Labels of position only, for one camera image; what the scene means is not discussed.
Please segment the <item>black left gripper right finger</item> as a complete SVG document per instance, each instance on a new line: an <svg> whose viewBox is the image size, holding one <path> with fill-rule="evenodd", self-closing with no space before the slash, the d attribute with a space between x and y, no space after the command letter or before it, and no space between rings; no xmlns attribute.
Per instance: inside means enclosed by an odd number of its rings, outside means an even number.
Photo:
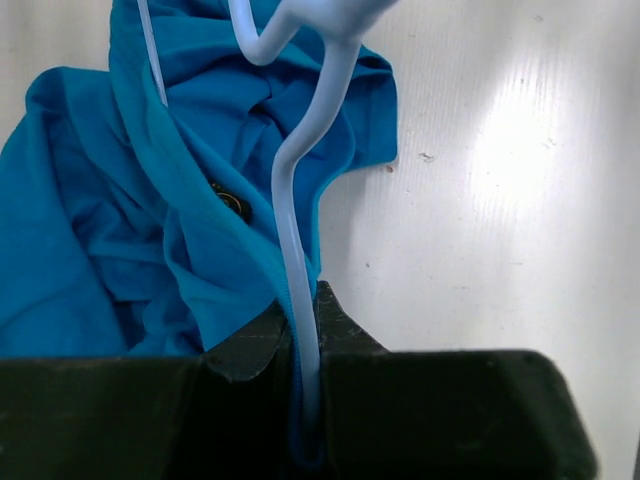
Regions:
<svg viewBox="0 0 640 480"><path fill-rule="evenodd" d="M314 308L322 355L388 352L344 311L327 281L317 283Z"/></svg>

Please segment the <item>light blue wire hanger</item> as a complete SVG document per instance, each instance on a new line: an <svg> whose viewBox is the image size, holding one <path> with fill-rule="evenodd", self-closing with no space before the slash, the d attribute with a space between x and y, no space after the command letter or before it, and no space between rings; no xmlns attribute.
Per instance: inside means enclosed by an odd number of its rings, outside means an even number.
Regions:
<svg viewBox="0 0 640 480"><path fill-rule="evenodd" d="M389 63L364 48L386 1L118 1L110 69L166 213L173 298L145 352L218 345L277 300L293 338L293 458L322 459L312 299L318 204L340 174L397 154Z"/></svg>

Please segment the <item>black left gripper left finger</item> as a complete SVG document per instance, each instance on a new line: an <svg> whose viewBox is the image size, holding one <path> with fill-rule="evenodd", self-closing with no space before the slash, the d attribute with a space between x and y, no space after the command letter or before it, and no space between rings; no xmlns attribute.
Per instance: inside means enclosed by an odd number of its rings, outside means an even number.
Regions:
<svg viewBox="0 0 640 480"><path fill-rule="evenodd" d="M286 383L291 373L291 332L278 302L203 355L204 363L227 383L273 375Z"/></svg>

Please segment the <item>blue t shirt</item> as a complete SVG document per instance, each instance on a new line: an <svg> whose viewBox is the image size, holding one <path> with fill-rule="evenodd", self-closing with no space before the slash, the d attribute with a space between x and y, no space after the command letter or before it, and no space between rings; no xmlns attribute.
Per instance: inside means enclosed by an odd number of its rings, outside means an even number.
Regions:
<svg viewBox="0 0 640 480"><path fill-rule="evenodd" d="M116 1L109 67L56 67L1 154L1 354L187 356L273 303L290 449L322 459L318 204L393 161L387 1Z"/></svg>

